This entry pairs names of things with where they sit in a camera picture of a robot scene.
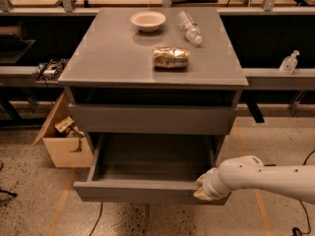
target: bowl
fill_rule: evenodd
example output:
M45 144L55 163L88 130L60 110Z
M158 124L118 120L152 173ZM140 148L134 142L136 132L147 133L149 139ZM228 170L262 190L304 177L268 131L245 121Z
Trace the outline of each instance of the bowl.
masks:
M165 15L159 12L139 12L131 17L131 22L143 32L158 30L165 20Z

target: white bottle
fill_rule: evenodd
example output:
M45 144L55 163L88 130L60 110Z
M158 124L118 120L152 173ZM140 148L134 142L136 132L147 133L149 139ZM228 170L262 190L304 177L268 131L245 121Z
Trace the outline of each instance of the white bottle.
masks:
M190 42L196 45L200 45L203 42L200 29L188 12L181 11L178 14L178 21L180 28L185 32L186 38Z
M299 51L294 50L290 56L284 58L279 68L280 72L285 75L291 75L297 65L297 55L299 55Z

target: concrete floor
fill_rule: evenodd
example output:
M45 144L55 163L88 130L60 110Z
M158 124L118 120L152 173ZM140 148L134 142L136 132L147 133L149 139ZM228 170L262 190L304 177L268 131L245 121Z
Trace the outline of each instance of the concrete floor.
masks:
M265 164L301 164L315 149L313 110L290 117L285 111L263 110L265 123L256 124L240 107L239 116L220 152L221 161L244 154ZM100 203L83 203L73 190L88 169L55 168L40 142L39 128L0 128L0 187L18 193L0 194L0 235L88 236ZM315 155L309 164L315 163ZM306 204L315 235L315 206ZM258 190L231 194L224 206L178 206L104 203L93 235L292 235L307 231L299 201Z

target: orange line on floor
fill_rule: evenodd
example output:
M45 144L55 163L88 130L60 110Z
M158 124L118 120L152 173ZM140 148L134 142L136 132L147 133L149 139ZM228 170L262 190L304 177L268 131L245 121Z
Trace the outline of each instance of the orange line on floor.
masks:
M67 183L66 183L66 185L65 185L65 187L63 189L62 195L60 197L60 200L59 200L59 203L58 203L58 207L57 207L57 209L55 211L54 219L53 219L53 221L52 221L52 223L51 223L51 225L49 227L49 233L48 233L49 236L54 236L55 235L55 231L56 231L58 222L59 222L59 220L61 218L62 211L63 211L63 208L64 208L64 206L66 204L69 192L72 189L72 186L73 186L76 174L77 174L77 169L76 168L72 168L70 170L70 172L69 172L68 180L67 180Z
M246 145L244 143L243 135L242 135L242 133L241 133L239 127L238 127L237 120L235 120L234 127L235 127L236 136L238 138L239 145L240 145L240 147L242 149L242 154L243 155L248 155L247 148L246 148ZM268 217L268 213L267 213L266 206L265 206L265 203L263 201L262 195L261 195L259 190L254 190L254 194L255 194L255 198L256 198L256 201L257 201L257 205L258 205L260 214L261 214L263 222L264 222L264 226L265 226L267 235L268 236L273 236L274 235L274 231L273 231L272 225L270 223L270 219Z

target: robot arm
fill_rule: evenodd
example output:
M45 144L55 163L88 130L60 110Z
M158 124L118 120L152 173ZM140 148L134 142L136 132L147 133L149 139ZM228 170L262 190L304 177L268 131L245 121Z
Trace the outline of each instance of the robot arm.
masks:
M261 189L315 205L315 166L264 166L253 155L232 158L197 180L195 197L211 201L239 189Z

